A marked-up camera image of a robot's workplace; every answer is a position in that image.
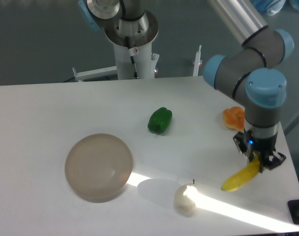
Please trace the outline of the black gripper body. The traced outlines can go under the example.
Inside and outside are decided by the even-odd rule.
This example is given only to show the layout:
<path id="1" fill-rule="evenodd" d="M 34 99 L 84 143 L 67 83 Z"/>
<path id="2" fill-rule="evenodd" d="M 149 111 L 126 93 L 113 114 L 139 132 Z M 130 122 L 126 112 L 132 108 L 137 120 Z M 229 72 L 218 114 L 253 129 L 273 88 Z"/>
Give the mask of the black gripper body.
<path id="1" fill-rule="evenodd" d="M 238 151 L 245 155 L 245 151 L 248 147 L 251 147 L 254 153 L 260 155 L 261 152 L 269 152 L 275 150 L 277 134 L 268 138 L 257 138 L 252 135 L 252 131 L 238 132 L 234 137 L 233 141 Z"/>

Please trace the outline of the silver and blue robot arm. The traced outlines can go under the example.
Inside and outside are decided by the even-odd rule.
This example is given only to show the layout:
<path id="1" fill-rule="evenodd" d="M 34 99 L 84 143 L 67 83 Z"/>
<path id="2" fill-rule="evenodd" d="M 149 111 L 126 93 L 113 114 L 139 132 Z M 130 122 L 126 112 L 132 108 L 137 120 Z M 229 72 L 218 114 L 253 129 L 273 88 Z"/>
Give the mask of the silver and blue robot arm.
<path id="1" fill-rule="evenodd" d="M 291 35 L 271 30 L 248 0 L 212 0 L 210 5 L 240 42 L 243 50 L 231 58 L 211 57 L 203 78 L 214 89 L 245 108 L 245 121 L 234 136 L 239 152 L 260 170 L 280 166 L 285 155 L 275 142 L 281 108 L 286 100 L 286 79 L 275 70 L 293 51 Z M 120 80 L 153 79 L 158 56 L 152 42 L 159 26 L 141 0 L 81 0 L 79 9 L 93 30 L 104 29 L 113 44 Z"/>

